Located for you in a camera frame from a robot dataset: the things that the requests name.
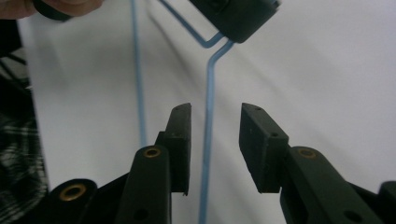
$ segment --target checkered cloth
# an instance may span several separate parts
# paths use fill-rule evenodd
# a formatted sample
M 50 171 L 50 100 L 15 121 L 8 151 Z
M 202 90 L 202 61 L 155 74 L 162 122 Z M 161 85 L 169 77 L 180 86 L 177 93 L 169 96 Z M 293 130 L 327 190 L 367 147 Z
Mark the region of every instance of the checkered cloth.
M 35 120 L 0 123 L 0 223 L 24 216 L 47 193 Z

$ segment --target blue tube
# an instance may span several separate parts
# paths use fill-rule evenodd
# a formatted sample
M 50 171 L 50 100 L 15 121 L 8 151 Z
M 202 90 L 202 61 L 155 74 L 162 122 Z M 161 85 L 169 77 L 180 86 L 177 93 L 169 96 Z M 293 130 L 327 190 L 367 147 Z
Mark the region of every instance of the blue tube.
M 206 113 L 205 113 L 205 139 L 204 139 L 204 156 L 201 176 L 201 196 L 199 207 L 199 224 L 206 223 L 207 195 L 209 189 L 210 175 L 210 156 L 212 148 L 212 131 L 213 116 L 215 104 L 215 64 L 225 53 L 233 46 L 233 41 L 228 40 L 215 54 L 210 57 L 207 63 L 207 81 L 206 81 Z
M 177 11 L 172 8 L 165 0 L 159 0 L 164 7 L 166 7 L 166 9 L 168 9 L 168 11 L 174 15 L 174 17 L 181 23 L 181 25 L 186 28 L 187 31 L 189 31 L 189 33 L 192 35 L 192 37 L 194 37 L 194 39 L 205 49 L 209 49 L 212 48 L 213 46 L 215 46 L 222 38 L 223 35 L 221 33 L 217 33 L 215 34 L 211 39 L 209 40 L 205 40 L 203 37 L 201 37 L 198 32 L 196 32 L 194 30 L 194 28 L 192 28 L 192 26 L 186 21 L 184 20 L 184 18 L 182 16 L 180 16 L 180 14 L 177 13 Z
M 136 3 L 131 0 L 132 10 L 132 30 L 134 33 L 134 73 L 136 75 L 136 96 L 137 96 L 137 113 L 139 117 L 139 132 L 140 132 L 140 146 L 147 146 L 146 136 L 146 116 L 145 116 L 145 101 L 143 93 L 143 78 L 140 62 L 140 48 L 139 48 L 139 37 L 137 27 L 137 14 L 136 14 Z

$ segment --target black handle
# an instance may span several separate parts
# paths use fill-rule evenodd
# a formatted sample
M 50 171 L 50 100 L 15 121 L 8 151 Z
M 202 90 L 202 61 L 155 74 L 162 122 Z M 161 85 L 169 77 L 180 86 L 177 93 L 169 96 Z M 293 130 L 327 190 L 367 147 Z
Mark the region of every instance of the black handle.
M 47 5 L 46 3 L 44 3 L 42 0 L 33 0 L 33 4 L 35 5 L 35 9 L 37 9 L 37 11 L 52 20 L 55 21 L 67 21 L 70 18 L 72 18 L 71 16 L 64 14 L 58 10 L 56 10 L 53 7 L 50 7 L 49 5 Z

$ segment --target human hand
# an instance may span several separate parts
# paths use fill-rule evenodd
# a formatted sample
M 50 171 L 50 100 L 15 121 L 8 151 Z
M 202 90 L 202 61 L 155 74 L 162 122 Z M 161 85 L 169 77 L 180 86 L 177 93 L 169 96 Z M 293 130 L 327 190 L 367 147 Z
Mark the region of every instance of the human hand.
M 70 16 L 83 16 L 99 8 L 103 0 L 43 0 Z M 16 20 L 35 14 L 33 0 L 0 0 L 0 19 Z

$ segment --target white surface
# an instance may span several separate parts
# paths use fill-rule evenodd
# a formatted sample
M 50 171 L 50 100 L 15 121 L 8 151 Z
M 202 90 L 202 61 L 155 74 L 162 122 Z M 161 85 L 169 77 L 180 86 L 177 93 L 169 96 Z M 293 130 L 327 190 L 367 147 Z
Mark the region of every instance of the white surface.
M 188 1 L 172 2 L 214 34 Z M 173 106 L 192 103 L 191 190 L 173 196 L 173 220 L 193 223 L 205 63 L 216 48 L 199 48 L 153 3 L 149 12 L 162 29 L 139 8 L 148 142 Z M 257 193 L 239 151 L 243 102 L 267 110 L 292 146 L 318 149 L 348 181 L 377 191 L 396 179 L 395 7 L 391 0 L 283 1 L 258 33 L 220 59 L 208 223 L 284 223 L 278 195 Z M 101 186 L 126 173 L 138 150 L 129 5 L 106 1 L 62 24 L 35 15 L 21 30 L 50 184 L 85 177 Z

